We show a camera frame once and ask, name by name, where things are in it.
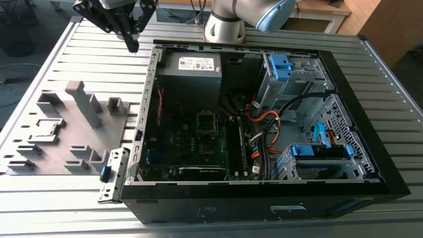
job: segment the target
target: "black plastic tab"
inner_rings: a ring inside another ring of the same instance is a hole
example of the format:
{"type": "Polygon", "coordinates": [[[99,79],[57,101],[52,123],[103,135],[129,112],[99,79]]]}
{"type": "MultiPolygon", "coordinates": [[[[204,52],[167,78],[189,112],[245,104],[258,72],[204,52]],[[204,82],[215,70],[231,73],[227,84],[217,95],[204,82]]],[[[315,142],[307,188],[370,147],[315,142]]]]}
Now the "black plastic tab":
{"type": "Polygon", "coordinates": [[[101,173],[100,173],[100,181],[101,182],[107,182],[109,177],[111,177],[111,171],[112,171],[112,167],[111,166],[104,166],[101,169],[101,173]]]}

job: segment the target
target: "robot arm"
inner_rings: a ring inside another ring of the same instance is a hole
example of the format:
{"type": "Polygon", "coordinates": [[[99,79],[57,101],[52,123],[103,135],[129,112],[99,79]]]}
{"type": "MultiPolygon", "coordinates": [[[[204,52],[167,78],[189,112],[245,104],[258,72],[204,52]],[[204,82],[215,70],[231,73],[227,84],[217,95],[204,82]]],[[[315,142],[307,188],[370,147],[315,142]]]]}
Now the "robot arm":
{"type": "Polygon", "coordinates": [[[213,43],[240,44],[244,21],[260,31],[280,29],[295,7],[295,0],[213,0],[205,25],[205,39],[213,43]]]}
{"type": "MultiPolygon", "coordinates": [[[[115,32],[129,52],[139,51],[143,32],[156,10],[156,0],[140,0],[143,14],[133,16],[136,0],[77,0],[73,10],[104,32],[115,32]]],[[[205,25],[209,42],[240,44],[245,37],[244,21],[263,32],[276,31],[294,10],[295,0],[213,0],[205,25]]]]}
{"type": "Polygon", "coordinates": [[[143,32],[156,10],[153,0],[140,0],[143,14],[133,16],[136,0],[77,0],[73,10],[104,32],[115,32],[125,41],[131,53],[139,51],[139,33],[143,32]]]}

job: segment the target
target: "gray plastic block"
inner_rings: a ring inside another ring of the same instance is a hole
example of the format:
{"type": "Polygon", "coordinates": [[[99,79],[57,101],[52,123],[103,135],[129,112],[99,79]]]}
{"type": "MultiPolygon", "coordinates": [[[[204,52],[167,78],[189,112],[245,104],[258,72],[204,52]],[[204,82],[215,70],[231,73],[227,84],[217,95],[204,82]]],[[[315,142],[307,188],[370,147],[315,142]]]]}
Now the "gray plastic block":
{"type": "Polygon", "coordinates": [[[37,145],[19,145],[16,148],[16,152],[25,155],[40,155],[43,152],[43,149],[37,145]]]}
{"type": "Polygon", "coordinates": [[[63,120],[63,118],[44,118],[44,119],[39,119],[36,125],[40,126],[40,124],[44,121],[55,122],[60,128],[64,128],[67,126],[67,122],[65,122],[65,120],[63,120]]]}
{"type": "Polygon", "coordinates": [[[89,169],[89,166],[84,160],[67,160],[64,167],[72,172],[84,172],[89,169]]]}
{"type": "Polygon", "coordinates": [[[92,164],[92,166],[95,167],[95,169],[97,171],[101,171],[104,163],[108,159],[108,151],[104,151],[103,153],[103,157],[99,156],[97,152],[95,152],[95,150],[92,150],[91,155],[89,155],[89,163],[92,164]]]}
{"type": "Polygon", "coordinates": [[[69,151],[75,156],[85,156],[88,158],[92,148],[88,145],[71,145],[69,151]]]}
{"type": "Polygon", "coordinates": [[[31,135],[27,139],[27,142],[31,144],[56,144],[59,142],[59,137],[57,135],[48,135],[48,136],[31,135]]]}
{"type": "Polygon", "coordinates": [[[39,106],[44,114],[57,114],[55,105],[61,103],[63,101],[60,100],[56,93],[41,93],[36,105],[39,106]]]}
{"type": "Polygon", "coordinates": [[[95,97],[93,94],[88,94],[88,97],[89,97],[89,103],[95,109],[95,112],[96,113],[100,113],[101,112],[101,106],[100,106],[100,103],[97,101],[97,98],[95,97]]]}
{"type": "Polygon", "coordinates": [[[124,116],[127,114],[127,108],[120,98],[108,99],[107,109],[112,116],[124,116]]]}
{"type": "Polygon", "coordinates": [[[33,170],[35,163],[27,160],[24,157],[13,158],[8,163],[8,168],[13,171],[28,171],[33,170]]]}
{"type": "Polygon", "coordinates": [[[60,128],[64,128],[67,125],[65,120],[61,118],[47,118],[47,119],[39,119],[35,128],[37,130],[36,134],[32,134],[28,137],[27,142],[31,144],[35,143],[57,143],[59,141],[59,130],[60,128]]]}
{"type": "Polygon", "coordinates": [[[89,126],[96,129],[101,126],[95,107],[91,105],[89,97],[84,92],[84,83],[81,81],[69,81],[65,92],[73,97],[80,113],[84,115],[89,126]]]}

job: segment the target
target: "blue plastic latch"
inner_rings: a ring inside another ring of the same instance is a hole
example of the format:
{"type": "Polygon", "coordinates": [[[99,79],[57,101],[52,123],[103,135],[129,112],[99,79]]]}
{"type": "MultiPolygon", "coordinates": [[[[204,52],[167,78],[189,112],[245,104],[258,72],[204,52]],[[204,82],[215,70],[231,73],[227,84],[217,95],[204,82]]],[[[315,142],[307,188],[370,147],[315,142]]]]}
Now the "blue plastic latch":
{"type": "Polygon", "coordinates": [[[316,122],[315,124],[315,131],[314,131],[314,141],[318,143],[319,136],[322,138],[322,143],[326,145],[326,147],[331,148],[332,145],[328,142],[328,138],[326,137],[326,128],[322,122],[316,122]]]}
{"type": "Polygon", "coordinates": [[[286,55],[271,54],[271,64],[278,81],[288,80],[292,74],[292,63],[286,55]]]}
{"type": "Polygon", "coordinates": [[[296,150],[299,156],[315,156],[311,145],[296,145],[296,150]]]}
{"type": "Polygon", "coordinates": [[[292,156],[298,156],[298,150],[295,146],[291,146],[292,156]]]}
{"type": "Polygon", "coordinates": [[[350,157],[352,157],[354,156],[354,148],[352,148],[352,146],[347,145],[346,146],[346,150],[347,150],[347,153],[348,153],[350,157]]]}
{"type": "Polygon", "coordinates": [[[315,156],[311,145],[295,145],[291,146],[292,156],[315,156]]]}

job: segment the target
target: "white label sticker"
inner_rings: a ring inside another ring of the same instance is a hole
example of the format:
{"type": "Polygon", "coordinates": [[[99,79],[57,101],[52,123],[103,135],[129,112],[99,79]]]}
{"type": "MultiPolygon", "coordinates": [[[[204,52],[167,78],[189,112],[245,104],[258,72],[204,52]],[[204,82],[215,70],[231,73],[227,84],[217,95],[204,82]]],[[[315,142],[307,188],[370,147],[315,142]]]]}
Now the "white label sticker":
{"type": "Polygon", "coordinates": [[[256,108],[259,108],[260,104],[256,101],[252,101],[251,103],[256,108]]]}
{"type": "Polygon", "coordinates": [[[180,57],[177,69],[213,71],[213,59],[196,58],[196,57],[180,57]]]}
{"type": "Polygon", "coordinates": [[[260,172],[260,167],[254,166],[254,167],[252,167],[252,172],[254,172],[255,174],[259,174],[259,172],[260,172]]]}

